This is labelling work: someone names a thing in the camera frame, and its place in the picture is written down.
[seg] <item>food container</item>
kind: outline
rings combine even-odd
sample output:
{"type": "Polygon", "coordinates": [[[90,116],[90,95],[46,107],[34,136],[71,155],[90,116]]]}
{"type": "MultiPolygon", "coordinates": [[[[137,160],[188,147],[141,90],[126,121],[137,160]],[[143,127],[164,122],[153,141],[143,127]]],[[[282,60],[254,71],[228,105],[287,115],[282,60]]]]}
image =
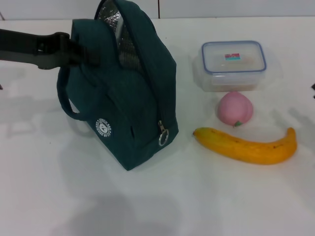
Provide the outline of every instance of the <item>food container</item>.
{"type": "Polygon", "coordinates": [[[267,64],[256,41],[208,42],[201,54],[206,91],[252,90],[265,77],[267,64]]]}

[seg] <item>banana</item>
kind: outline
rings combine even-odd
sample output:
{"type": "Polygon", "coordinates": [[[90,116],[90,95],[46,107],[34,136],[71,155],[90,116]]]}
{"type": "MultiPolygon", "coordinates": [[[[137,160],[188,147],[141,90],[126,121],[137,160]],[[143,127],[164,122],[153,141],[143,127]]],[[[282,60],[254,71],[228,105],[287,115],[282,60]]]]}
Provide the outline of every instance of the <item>banana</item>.
{"type": "Polygon", "coordinates": [[[271,143],[256,143],[233,137],[212,128],[198,128],[195,138],[206,148],[235,160],[248,163],[272,165],[290,158],[297,149],[293,128],[284,138],[271,143]]]}

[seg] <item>white logo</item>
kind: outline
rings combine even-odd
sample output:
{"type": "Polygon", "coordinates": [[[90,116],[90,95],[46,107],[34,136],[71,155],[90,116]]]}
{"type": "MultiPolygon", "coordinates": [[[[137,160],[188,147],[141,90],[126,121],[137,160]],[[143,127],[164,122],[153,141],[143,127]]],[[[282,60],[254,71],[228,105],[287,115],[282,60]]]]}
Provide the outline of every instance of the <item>white logo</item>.
{"type": "Polygon", "coordinates": [[[101,136],[109,137],[112,133],[112,128],[110,127],[110,124],[104,119],[98,119],[95,126],[101,136]]]}

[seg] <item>dark green lunch bag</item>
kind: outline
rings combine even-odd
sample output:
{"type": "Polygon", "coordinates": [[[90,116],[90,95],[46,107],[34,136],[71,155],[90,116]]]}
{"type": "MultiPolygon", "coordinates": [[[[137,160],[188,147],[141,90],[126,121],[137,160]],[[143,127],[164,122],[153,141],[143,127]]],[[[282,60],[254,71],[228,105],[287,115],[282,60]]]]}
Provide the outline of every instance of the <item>dark green lunch bag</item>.
{"type": "Polygon", "coordinates": [[[105,0],[94,20],[73,21],[71,40],[99,52],[100,66],[60,69],[63,110],[86,121],[126,170],[170,144],[178,133],[176,63],[149,17],[132,2],[105,0]]]}

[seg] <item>white wall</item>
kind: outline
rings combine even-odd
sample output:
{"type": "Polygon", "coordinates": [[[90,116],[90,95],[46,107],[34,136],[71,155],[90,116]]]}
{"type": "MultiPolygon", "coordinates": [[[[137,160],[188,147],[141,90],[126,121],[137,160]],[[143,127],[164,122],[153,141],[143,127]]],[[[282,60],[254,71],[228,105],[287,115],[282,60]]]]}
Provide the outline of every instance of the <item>white wall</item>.
{"type": "MultiPolygon", "coordinates": [[[[132,0],[158,18],[158,0],[132,0]]],[[[100,0],[0,0],[6,20],[93,18],[100,0]]]]}
{"type": "Polygon", "coordinates": [[[160,16],[315,16],[315,0],[160,0],[160,16]]]}

